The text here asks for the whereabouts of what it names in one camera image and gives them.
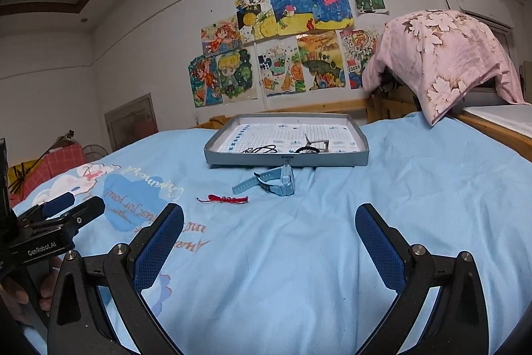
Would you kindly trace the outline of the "left hand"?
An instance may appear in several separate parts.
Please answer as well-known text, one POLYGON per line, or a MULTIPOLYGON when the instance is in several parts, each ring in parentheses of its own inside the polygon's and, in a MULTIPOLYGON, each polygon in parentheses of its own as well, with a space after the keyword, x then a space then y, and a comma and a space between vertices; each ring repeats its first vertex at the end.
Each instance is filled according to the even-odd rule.
MULTIPOLYGON (((49 260, 50 272, 42 280, 40 309, 47 316, 50 315, 52 308, 52 298, 61 265, 62 258, 51 258, 49 260)), ((29 311, 29 296, 14 279, 6 277, 1 282, 1 297, 15 321, 21 322, 24 325, 35 326, 36 320, 29 311)))

